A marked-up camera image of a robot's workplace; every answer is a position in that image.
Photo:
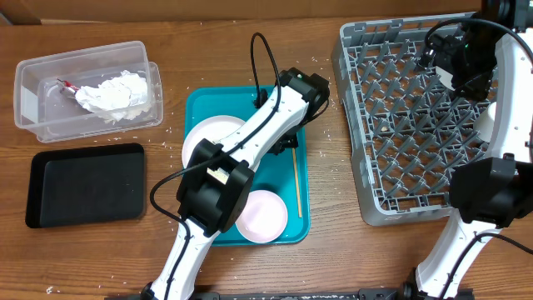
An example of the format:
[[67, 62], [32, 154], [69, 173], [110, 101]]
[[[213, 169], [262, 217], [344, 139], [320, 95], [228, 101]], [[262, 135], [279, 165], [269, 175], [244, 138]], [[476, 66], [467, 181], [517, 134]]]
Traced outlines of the white tissue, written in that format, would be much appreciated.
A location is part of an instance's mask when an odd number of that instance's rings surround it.
[[102, 110], [126, 108], [126, 111], [112, 115], [117, 122], [138, 117], [144, 111], [141, 106], [148, 102], [146, 79], [128, 70], [122, 71], [119, 77], [102, 82], [98, 89], [101, 92], [99, 105]]
[[103, 82], [98, 87], [82, 86], [75, 95], [84, 109], [96, 113], [126, 108], [131, 103], [131, 90], [123, 84]]

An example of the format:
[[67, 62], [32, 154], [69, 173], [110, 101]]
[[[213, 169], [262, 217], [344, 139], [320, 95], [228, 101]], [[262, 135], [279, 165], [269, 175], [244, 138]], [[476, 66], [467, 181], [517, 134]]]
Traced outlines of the small pink bowl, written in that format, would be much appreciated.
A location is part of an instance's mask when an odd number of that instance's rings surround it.
[[288, 223], [284, 201], [267, 190], [250, 192], [236, 221], [237, 230], [248, 241], [269, 243], [281, 236]]

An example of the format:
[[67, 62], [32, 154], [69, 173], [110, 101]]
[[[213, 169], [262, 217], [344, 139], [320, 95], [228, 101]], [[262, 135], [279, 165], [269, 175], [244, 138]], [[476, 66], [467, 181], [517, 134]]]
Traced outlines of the pale green bowl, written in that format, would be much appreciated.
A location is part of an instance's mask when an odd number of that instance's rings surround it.
[[439, 76], [440, 83], [447, 89], [455, 91], [453, 79], [454, 79], [454, 69], [453, 67], [447, 66], [435, 66], [436, 74]]

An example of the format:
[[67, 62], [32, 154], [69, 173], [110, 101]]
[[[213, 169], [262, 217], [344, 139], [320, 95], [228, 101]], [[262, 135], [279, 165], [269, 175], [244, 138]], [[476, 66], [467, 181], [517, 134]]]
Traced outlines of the wooden chopstick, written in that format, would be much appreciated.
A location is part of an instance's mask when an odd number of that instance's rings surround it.
[[299, 172], [298, 172], [298, 165], [297, 165], [297, 157], [296, 157], [296, 149], [295, 148], [293, 148], [291, 150], [291, 155], [292, 155], [293, 170], [294, 170], [294, 177], [295, 177], [297, 213], [298, 213], [298, 217], [302, 218], [301, 189], [300, 189], [300, 180], [299, 180]]

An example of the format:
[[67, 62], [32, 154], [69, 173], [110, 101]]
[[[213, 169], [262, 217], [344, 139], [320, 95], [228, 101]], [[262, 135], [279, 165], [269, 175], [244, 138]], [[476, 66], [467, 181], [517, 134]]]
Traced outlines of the white plastic cup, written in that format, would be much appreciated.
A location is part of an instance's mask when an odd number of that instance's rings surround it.
[[497, 103], [492, 102], [474, 122], [474, 129], [478, 132], [479, 139], [489, 143], [496, 124]]

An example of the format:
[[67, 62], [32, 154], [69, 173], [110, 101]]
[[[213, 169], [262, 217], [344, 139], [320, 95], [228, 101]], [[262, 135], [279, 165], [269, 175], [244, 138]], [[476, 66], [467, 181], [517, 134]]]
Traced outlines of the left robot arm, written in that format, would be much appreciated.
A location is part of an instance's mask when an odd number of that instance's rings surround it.
[[203, 138], [187, 167], [161, 181], [180, 178], [177, 237], [159, 277], [140, 293], [142, 299], [188, 299], [200, 267], [216, 237], [242, 214], [255, 169], [267, 153], [285, 148], [292, 135], [326, 110], [329, 82], [292, 67], [276, 76], [271, 92], [259, 89], [257, 111], [217, 142]]

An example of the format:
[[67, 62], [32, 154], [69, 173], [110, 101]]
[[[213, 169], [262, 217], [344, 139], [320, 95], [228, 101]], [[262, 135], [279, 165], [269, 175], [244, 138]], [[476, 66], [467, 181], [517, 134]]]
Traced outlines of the red foil snack wrapper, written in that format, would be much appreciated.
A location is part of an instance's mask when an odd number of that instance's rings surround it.
[[68, 98], [75, 98], [79, 88], [67, 80], [57, 79], [57, 85], [60, 87], [60, 93]]

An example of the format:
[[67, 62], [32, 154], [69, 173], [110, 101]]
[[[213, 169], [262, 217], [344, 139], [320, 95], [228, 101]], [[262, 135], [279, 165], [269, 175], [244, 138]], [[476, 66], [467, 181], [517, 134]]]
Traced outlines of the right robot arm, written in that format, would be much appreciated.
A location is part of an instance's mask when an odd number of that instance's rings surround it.
[[434, 66], [446, 88], [475, 102], [486, 99], [498, 72], [494, 120], [477, 125], [489, 133], [489, 147], [481, 160], [454, 171], [454, 210], [429, 256], [396, 293], [398, 299], [472, 299], [459, 285], [491, 239], [532, 252], [501, 235], [532, 211], [532, 3], [484, 1], [470, 17], [436, 24], [417, 66]]

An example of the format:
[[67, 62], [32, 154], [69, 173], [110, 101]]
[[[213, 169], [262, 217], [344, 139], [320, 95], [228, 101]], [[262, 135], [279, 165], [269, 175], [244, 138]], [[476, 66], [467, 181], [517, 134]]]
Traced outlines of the large white plate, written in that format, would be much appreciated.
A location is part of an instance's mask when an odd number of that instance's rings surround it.
[[206, 139], [207, 141], [218, 144], [222, 139], [232, 135], [235, 131], [246, 125], [248, 132], [258, 127], [260, 121], [253, 121], [248, 125], [244, 120], [229, 115], [219, 115], [209, 117], [199, 122], [186, 136], [182, 147], [182, 166], [189, 167], [192, 154], [197, 144]]

